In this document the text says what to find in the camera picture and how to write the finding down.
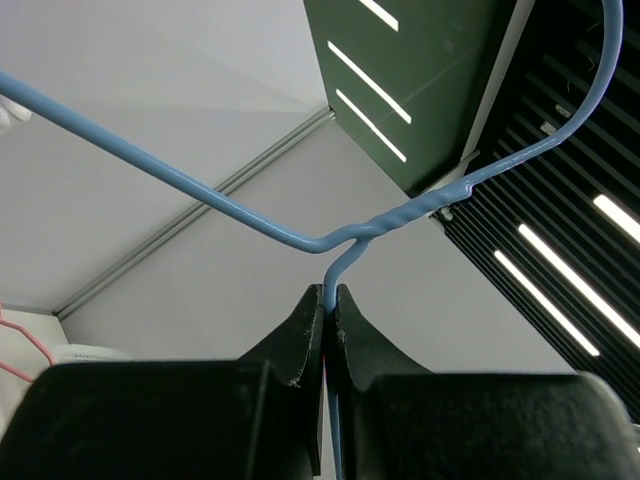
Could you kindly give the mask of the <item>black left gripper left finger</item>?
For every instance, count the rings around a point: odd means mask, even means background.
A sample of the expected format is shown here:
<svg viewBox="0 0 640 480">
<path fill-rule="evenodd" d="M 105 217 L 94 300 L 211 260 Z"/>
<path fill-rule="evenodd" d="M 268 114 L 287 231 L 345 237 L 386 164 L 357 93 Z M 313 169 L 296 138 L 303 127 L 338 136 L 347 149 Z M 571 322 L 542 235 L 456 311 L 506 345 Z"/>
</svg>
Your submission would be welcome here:
<svg viewBox="0 0 640 480">
<path fill-rule="evenodd" d="M 1 441 L 5 479 L 311 479 L 322 454 L 322 289 L 235 360 L 45 370 Z"/>
</svg>

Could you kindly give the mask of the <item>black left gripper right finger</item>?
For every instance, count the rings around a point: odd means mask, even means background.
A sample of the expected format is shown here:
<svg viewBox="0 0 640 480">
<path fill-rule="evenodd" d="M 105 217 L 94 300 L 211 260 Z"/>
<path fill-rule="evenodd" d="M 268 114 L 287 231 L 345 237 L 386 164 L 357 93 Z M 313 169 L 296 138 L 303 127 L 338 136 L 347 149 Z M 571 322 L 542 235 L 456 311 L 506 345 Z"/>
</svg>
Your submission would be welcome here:
<svg viewBox="0 0 640 480">
<path fill-rule="evenodd" d="M 335 465 L 342 479 L 635 479 L 635 429 L 601 378 L 434 373 L 340 286 Z"/>
</svg>

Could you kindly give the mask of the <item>blue wire hanger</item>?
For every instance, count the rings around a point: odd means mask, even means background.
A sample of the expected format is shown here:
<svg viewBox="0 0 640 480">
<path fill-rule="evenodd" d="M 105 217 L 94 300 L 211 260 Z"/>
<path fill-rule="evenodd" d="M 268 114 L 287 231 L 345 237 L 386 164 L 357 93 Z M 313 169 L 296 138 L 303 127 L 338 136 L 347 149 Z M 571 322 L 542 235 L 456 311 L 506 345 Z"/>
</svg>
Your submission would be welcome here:
<svg viewBox="0 0 640 480">
<path fill-rule="evenodd" d="M 335 462 L 335 308 L 338 289 L 344 286 L 339 281 L 341 274 L 362 255 L 372 240 L 405 226 L 427 212 L 470 197 L 477 184 L 568 139 L 589 118 L 610 84 L 622 44 L 623 18 L 624 7 L 621 2 L 604 3 L 604 36 L 598 70 L 580 107 L 555 134 L 367 222 L 345 225 L 319 238 L 308 237 L 271 222 L 9 75 L 1 78 L 1 92 L 51 123 L 277 242 L 311 254 L 344 247 L 343 254 L 330 265 L 323 282 L 318 285 L 322 289 L 323 309 L 321 405 L 322 414 L 328 413 L 331 419 Z"/>
</svg>

